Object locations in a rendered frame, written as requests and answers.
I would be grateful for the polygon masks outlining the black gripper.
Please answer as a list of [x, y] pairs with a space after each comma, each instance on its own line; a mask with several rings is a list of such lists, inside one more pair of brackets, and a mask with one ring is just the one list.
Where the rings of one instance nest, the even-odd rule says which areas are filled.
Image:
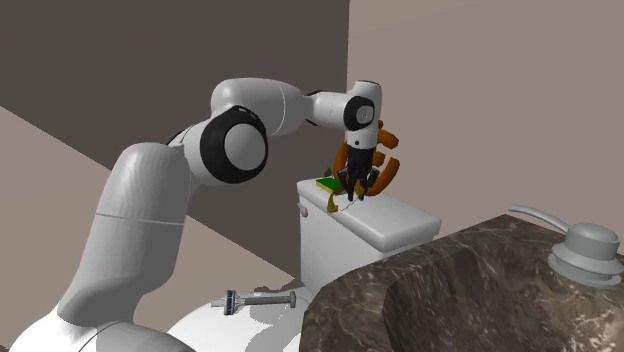
[[354, 198], [354, 187], [356, 177], [366, 177], [360, 180], [361, 192], [359, 199], [364, 200], [368, 189], [376, 182], [380, 171], [373, 167], [374, 149], [359, 149], [352, 146], [348, 147], [347, 168], [337, 172], [338, 180], [341, 187], [347, 193], [347, 198], [352, 201]]

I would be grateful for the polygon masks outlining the green and yellow sponge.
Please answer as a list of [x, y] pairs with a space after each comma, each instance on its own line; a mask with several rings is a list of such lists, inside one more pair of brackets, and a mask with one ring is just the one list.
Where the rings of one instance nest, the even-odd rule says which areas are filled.
[[341, 183], [333, 176], [316, 179], [315, 184], [328, 193], [340, 193], [343, 190]]

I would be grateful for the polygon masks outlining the white toilet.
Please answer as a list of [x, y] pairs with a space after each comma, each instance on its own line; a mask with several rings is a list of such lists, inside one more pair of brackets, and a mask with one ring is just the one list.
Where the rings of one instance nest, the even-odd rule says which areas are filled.
[[305, 310], [321, 288], [343, 274], [401, 251], [427, 243], [439, 233], [441, 220], [385, 193], [349, 201], [331, 196], [315, 184], [297, 183], [300, 212], [302, 286], [276, 293], [297, 305], [258, 305], [225, 316], [207, 303], [187, 314], [168, 333], [195, 352], [303, 352], [300, 349]]

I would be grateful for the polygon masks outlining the brown marble sink counter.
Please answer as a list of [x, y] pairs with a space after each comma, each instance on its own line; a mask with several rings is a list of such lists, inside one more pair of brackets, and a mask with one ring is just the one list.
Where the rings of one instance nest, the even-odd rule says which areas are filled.
[[300, 352], [624, 352], [624, 281], [574, 283], [563, 235], [501, 215], [353, 270], [305, 312]]

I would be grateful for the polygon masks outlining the grey razor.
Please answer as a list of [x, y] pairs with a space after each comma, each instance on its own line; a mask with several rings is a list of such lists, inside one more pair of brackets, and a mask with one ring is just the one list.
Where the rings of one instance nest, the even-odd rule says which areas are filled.
[[294, 291], [290, 291], [288, 295], [243, 297], [235, 290], [226, 290], [222, 298], [212, 300], [210, 304], [213, 308], [222, 308], [225, 316], [231, 316], [246, 306], [282, 304], [295, 308], [297, 295]]

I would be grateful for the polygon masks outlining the grey tap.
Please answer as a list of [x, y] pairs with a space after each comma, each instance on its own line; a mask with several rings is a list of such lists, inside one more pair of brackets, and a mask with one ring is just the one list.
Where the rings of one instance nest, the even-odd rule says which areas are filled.
[[564, 240], [552, 246], [547, 258], [559, 275], [594, 288], [616, 288], [622, 282], [624, 264], [617, 258], [621, 241], [611, 229], [587, 222], [570, 225], [525, 205], [511, 205], [508, 210], [535, 217], [563, 232]]

